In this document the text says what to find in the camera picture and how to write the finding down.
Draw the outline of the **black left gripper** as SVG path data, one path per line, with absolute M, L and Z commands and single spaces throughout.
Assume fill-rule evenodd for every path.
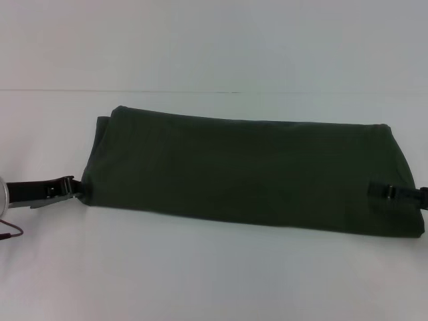
M 84 196 L 84 188 L 74 176 L 49 181 L 7 183 L 9 208 L 37 209 L 66 199 Z

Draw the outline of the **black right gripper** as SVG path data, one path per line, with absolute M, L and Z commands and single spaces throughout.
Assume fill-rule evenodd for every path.
M 420 208 L 428 210 L 428 188 L 410 189 L 383 183 L 369 183 L 367 195 L 387 200 L 420 201 Z

